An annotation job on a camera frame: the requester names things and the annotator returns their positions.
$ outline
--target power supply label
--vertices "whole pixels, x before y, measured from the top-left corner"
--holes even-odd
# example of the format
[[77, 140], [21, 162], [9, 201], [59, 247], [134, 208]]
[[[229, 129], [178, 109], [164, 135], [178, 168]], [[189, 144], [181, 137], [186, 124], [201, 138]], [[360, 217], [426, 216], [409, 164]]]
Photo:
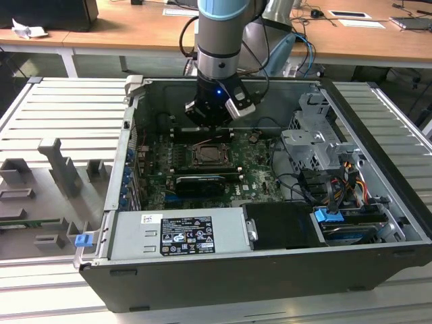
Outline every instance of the power supply label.
[[211, 217], [162, 218], [161, 254], [215, 253]]

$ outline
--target black cable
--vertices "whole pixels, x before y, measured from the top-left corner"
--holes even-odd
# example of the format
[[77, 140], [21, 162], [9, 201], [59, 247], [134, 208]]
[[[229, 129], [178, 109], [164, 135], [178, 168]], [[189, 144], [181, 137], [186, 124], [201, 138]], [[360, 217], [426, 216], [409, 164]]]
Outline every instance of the black cable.
[[259, 122], [260, 122], [261, 120], [264, 120], [264, 119], [271, 120], [271, 121], [272, 121], [273, 123], [275, 123], [275, 125], [277, 125], [277, 127], [279, 127], [280, 129], [284, 128], [283, 126], [281, 126], [281, 124], [279, 124], [279, 123], [276, 121], [276, 119], [274, 119], [274, 118], [272, 118], [272, 117], [264, 116], [264, 117], [260, 117], [260, 118], [258, 118], [258, 120], [256, 121], [256, 123], [255, 123], [253, 129], [256, 130], [256, 129], [258, 128]]
[[390, 68], [390, 70], [389, 70], [389, 72], [391, 72], [395, 77], [397, 77], [398, 78], [398, 80], [400, 80], [400, 81], [402, 81], [402, 82], [404, 82], [404, 83], [407, 83], [407, 84], [409, 84], [409, 85], [413, 85], [413, 82], [408, 82], [408, 81], [406, 81], [406, 80], [404, 80], [402, 77], [401, 77], [401, 75], [399, 74], [399, 72], [398, 71], [395, 71], [392, 67]]
[[331, 213], [338, 212], [338, 204], [335, 201], [335, 192], [333, 190], [333, 186], [331, 184], [332, 177], [329, 177], [325, 182], [325, 187], [327, 189], [327, 196], [329, 197], [329, 202], [327, 203], [327, 209]]
[[189, 25], [191, 25], [191, 23], [193, 23], [197, 19], [199, 19], [199, 16], [194, 16], [194, 17], [190, 18], [188, 20], [188, 22], [186, 22], [186, 24], [184, 25], [182, 31], [180, 32], [178, 44], [179, 44], [180, 51], [183, 53], [183, 55], [185, 57], [192, 57], [192, 52], [188, 53], [184, 50], [184, 48], [183, 48], [183, 36], [184, 36], [184, 33], [186, 32], [186, 30], [188, 29]]
[[[304, 39], [308, 40], [307, 35], [306, 35], [306, 26], [301, 23], [303, 26], [303, 34], [304, 34]], [[300, 64], [300, 67], [297, 69], [298, 71], [300, 71], [301, 68], [303, 68], [303, 65], [306, 63], [308, 57], [309, 57], [309, 46], [305, 43], [304, 46], [306, 46], [306, 56], [303, 59], [303, 62]]]
[[394, 8], [400, 9], [402, 11], [405, 11], [408, 14], [408, 16], [410, 16], [410, 18], [413, 18], [413, 19], [422, 18], [422, 17], [427, 16], [427, 14], [425, 14], [423, 16], [414, 16], [414, 14], [411, 11], [405, 9], [405, 7], [404, 7], [403, 4], [402, 5], [398, 5], [397, 3], [393, 3], [391, 6], [394, 7]]
[[267, 60], [263, 64], [263, 69], [265, 69], [269, 65], [269, 62], [270, 62], [270, 45], [269, 45], [269, 37], [267, 35], [267, 29], [265, 28], [264, 19], [262, 16], [261, 16], [261, 24], [263, 25], [265, 45], [267, 46]]
[[[257, 20], [262, 16], [265, 11], [265, 7], [267, 6], [266, 1], [262, 1], [260, 13], [258, 13], [255, 17], [253, 17], [252, 21]], [[257, 10], [257, 0], [254, 0], [254, 12]]]
[[303, 192], [295, 189], [294, 186], [290, 186], [289, 184], [286, 184], [285, 182], [283, 182], [282, 180], [280, 180], [280, 177], [282, 177], [282, 176], [290, 176], [290, 173], [282, 173], [280, 175], [276, 175], [275, 169], [273, 167], [273, 158], [275, 156], [276, 147], [277, 147], [277, 145], [280, 142], [281, 142], [281, 138], [279, 137], [278, 140], [276, 141], [276, 143], [273, 145], [273, 149], [271, 150], [271, 155], [270, 155], [270, 170], [271, 170], [271, 172], [275, 176], [275, 179], [281, 184], [281, 186], [283, 186], [283, 187], [285, 187], [287, 189], [290, 189], [292, 192], [295, 192], [295, 193], [299, 194], [301, 197], [303, 197], [305, 199], [305, 201], [310, 201], [310, 198], [307, 197]]
[[291, 176], [293, 178], [297, 178], [298, 174], [297, 173], [290, 173], [290, 172], [279, 174], [279, 177], [282, 177], [282, 176]]
[[325, 16], [324, 12], [321, 10], [321, 8], [317, 5], [309, 5], [308, 3], [304, 4], [305, 6], [309, 7], [311, 10], [315, 7], [318, 8], [319, 11], [321, 11], [321, 13], [323, 14], [322, 17], [326, 20], [328, 20], [330, 22], [330, 24], [333, 25], [333, 27], [338, 27], [338, 25], [336, 25], [334, 22], [332, 22], [328, 17]]
[[259, 61], [258, 57], [254, 54], [254, 52], [252, 52], [252, 50], [250, 49], [250, 47], [246, 44], [246, 42], [244, 40], [242, 40], [242, 44], [243, 44], [244, 48], [249, 52], [249, 54], [251, 54], [252, 57], [255, 59], [255, 61], [259, 64], [259, 71], [264, 72], [266, 87], [265, 87], [263, 93], [261, 94], [261, 99], [263, 99], [265, 97], [265, 95], [269, 92], [269, 89], [270, 89], [269, 75], [267, 74], [267, 71], [265, 70], [264, 66]]
[[[302, 188], [300, 187], [300, 184], [299, 184], [298, 182], [296, 182], [295, 184], [292, 185], [293, 188], [294, 188], [295, 186], [298, 186], [299, 189], [302, 189]], [[295, 199], [292, 198], [292, 190], [291, 190], [291, 201], [293, 201], [293, 200], [295, 200]]]
[[339, 184], [340, 184], [340, 186], [341, 186], [341, 188], [343, 188], [343, 189], [342, 189], [342, 193], [341, 193], [339, 199], [338, 199], [337, 202], [336, 202], [336, 205], [337, 205], [337, 207], [339, 208], [340, 204], [342, 204], [342, 201], [344, 200], [344, 197], [345, 197], [346, 192], [348, 191], [348, 189], [347, 189], [347, 187], [345, 186], [344, 181], [343, 181], [340, 177], [338, 177], [338, 176], [335, 175], [335, 176], [333, 176], [333, 178], [337, 179], [338, 182], [339, 182]]
[[197, 8], [192, 7], [192, 6], [190, 6], [190, 5], [184, 5], [184, 4], [181, 4], [181, 3], [179, 3], [177, 0], [172, 0], [172, 2], [174, 2], [174, 5], [176, 5], [176, 6], [180, 7], [180, 8], [182, 8], [182, 9], [187, 9], [187, 10], [198, 10]]
[[339, 20], [339, 19], [343, 19], [343, 20], [354, 20], [356, 22], [390, 22], [390, 19], [387, 20], [364, 20], [364, 19], [356, 19], [356, 18], [303, 18], [303, 17], [295, 17], [295, 18], [291, 18], [291, 21], [293, 20], [304, 20], [306, 22], [313, 22], [315, 20]]
[[26, 79], [28, 79], [27, 76], [24, 74], [24, 72], [20, 69], [20, 67], [18, 66], [18, 64], [12, 59], [12, 57], [7, 52], [5, 52], [1, 47], [0, 47], [0, 50], [3, 53], [5, 53], [6, 57], [15, 65], [15, 67], [18, 69], [18, 71], [20, 71], [20, 73], [22, 74], [22, 76], [25, 77]]
[[421, 92], [421, 94], [417, 97], [416, 101], [412, 104], [410, 110], [406, 114], [407, 116], [409, 116], [411, 114], [412, 110], [414, 110], [414, 108], [417, 106], [418, 101], [421, 99], [421, 97], [423, 97], [423, 95], [426, 93], [427, 89], [429, 89], [429, 87], [431, 85], [432, 85], [432, 80], [430, 81], [430, 83], [428, 83], [428, 85], [426, 86], [426, 88]]
[[264, 64], [262, 64], [260, 62], [260, 60], [258, 59], [258, 57], [252, 52], [252, 50], [250, 49], [250, 47], [246, 44], [246, 42], [244, 40], [242, 40], [242, 44], [244, 45], [244, 47], [253, 56], [253, 58], [255, 59], [255, 61], [258, 62], [259, 68], [254, 69], [254, 70], [240, 72], [240, 73], [238, 73], [239, 76], [245, 76], [245, 75], [248, 75], [248, 74], [257, 73], [257, 72], [260, 72], [260, 71], [264, 70], [264, 75], [266, 76], [266, 78], [269, 77], [269, 75], [265, 71], [265, 68], [267, 67], [267, 65], [269, 64], [269, 61], [270, 61], [270, 45], [269, 45], [269, 38], [267, 36], [267, 29], [265, 28], [263, 17], [261, 17], [261, 24], [263, 25], [265, 44], [267, 46], [267, 58], [266, 58]]

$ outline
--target desk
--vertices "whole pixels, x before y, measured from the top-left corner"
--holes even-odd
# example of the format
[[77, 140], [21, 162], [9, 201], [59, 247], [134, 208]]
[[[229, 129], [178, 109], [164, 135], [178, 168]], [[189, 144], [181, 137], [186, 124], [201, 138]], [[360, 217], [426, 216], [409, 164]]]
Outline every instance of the desk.
[[[98, 0], [97, 5], [99, 16], [90, 32], [48, 30], [47, 38], [25, 40], [0, 30], [0, 46], [11, 52], [59, 54], [73, 78], [78, 76], [74, 55], [120, 56], [122, 70], [127, 69], [125, 56], [182, 57], [178, 37], [188, 17], [163, 16], [162, 3]], [[184, 35], [184, 46], [194, 46], [193, 26]]]
[[[328, 10], [360, 11], [372, 20], [388, 20], [390, 16], [408, 17], [400, 9], [392, 7], [392, 0], [310, 0], [308, 4], [319, 6], [327, 18], [334, 18]], [[416, 10], [431, 11], [432, 5], [405, 1], [405, 8], [414, 16]], [[304, 8], [304, 17], [311, 18], [310, 8]], [[301, 16], [302, 10], [293, 9], [292, 18]], [[337, 20], [313, 20], [306, 26], [309, 41], [317, 48], [316, 63], [341, 65], [373, 65], [401, 68], [432, 68], [432, 34], [430, 32], [400, 31], [393, 22], [381, 22], [385, 29], [345, 27]], [[303, 27], [293, 23], [299, 32]], [[292, 57], [304, 57], [304, 45], [297, 44]]]
[[[392, 7], [392, 0], [309, 0], [318, 5], [327, 17], [328, 9], [365, 11], [374, 20], [388, 20], [390, 16], [407, 16]], [[431, 11], [426, 3], [405, 2], [408, 10]], [[56, 53], [61, 55], [69, 77], [78, 76], [74, 55], [120, 56], [122, 70], [126, 70], [125, 56], [181, 57], [178, 36], [188, 17], [163, 16], [162, 4], [130, 5], [128, 0], [111, 2], [98, 0], [99, 18], [90, 32], [49, 31], [50, 37], [24, 40], [11, 30], [0, 30], [0, 46], [5, 51]], [[293, 10], [292, 16], [301, 14]], [[317, 48], [316, 63], [372, 65], [405, 68], [432, 68], [432, 34], [428, 32], [400, 32], [392, 22], [383, 22], [385, 29], [344, 27], [334, 20], [311, 21], [306, 27], [310, 41]], [[294, 26], [301, 32], [302, 26]], [[184, 37], [186, 47], [194, 44], [193, 28]], [[306, 48], [296, 44], [292, 61], [301, 61]]]

